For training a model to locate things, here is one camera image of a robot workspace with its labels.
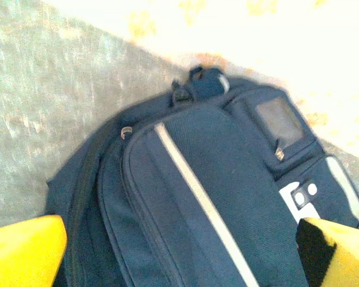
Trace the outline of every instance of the navy blue backpack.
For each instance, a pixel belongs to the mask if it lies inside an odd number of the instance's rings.
[[[197,67],[108,120],[48,183],[54,286],[308,286],[299,220],[359,228],[359,197],[287,94]]]

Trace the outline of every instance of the white reflective stripe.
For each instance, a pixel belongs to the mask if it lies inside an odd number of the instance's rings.
[[[356,195],[355,190],[353,189],[346,174],[334,157],[327,157],[325,161],[328,165],[328,168],[330,169],[332,176],[345,192],[351,213],[359,220],[359,198]]]
[[[182,174],[190,190],[193,192],[203,211],[209,218],[210,223],[220,237],[223,245],[233,260],[247,287],[259,287],[252,271],[250,270],[249,265],[247,264],[241,250],[239,250],[238,245],[227,228],[225,222],[218,213],[218,210],[215,208],[206,191],[203,189],[203,186],[197,179],[197,176],[194,174],[191,167],[186,162],[186,159],[183,157],[174,141],[170,137],[165,125],[163,123],[157,124],[154,129],[156,130],[163,146],[167,150],[179,172]]]
[[[291,196],[291,192],[296,190],[298,186],[299,186],[299,182],[292,182],[279,191],[279,194],[285,201],[295,221],[299,223],[299,221],[302,218],[307,218],[307,217],[320,218],[317,210],[315,209],[315,207],[312,205],[311,202],[309,202],[308,204],[303,206],[300,210],[298,210]]]

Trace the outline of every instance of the yellow object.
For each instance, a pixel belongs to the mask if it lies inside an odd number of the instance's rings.
[[[0,287],[51,287],[66,247],[61,217],[0,228]]]
[[[323,219],[306,218],[326,244],[336,246],[321,287],[359,287],[359,230]]]

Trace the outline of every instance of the yellow and black object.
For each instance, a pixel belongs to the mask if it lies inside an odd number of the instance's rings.
[[[296,240],[310,287],[359,287],[359,230],[301,219]]]

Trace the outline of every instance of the small front pocket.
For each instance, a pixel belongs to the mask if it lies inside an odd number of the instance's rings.
[[[322,219],[359,226],[359,196],[336,157],[307,161],[277,182],[280,187],[291,183],[299,183],[290,193],[297,210],[312,204]]]
[[[314,134],[281,90],[263,87],[238,96],[225,110],[247,134],[270,170],[278,176],[319,153]]]

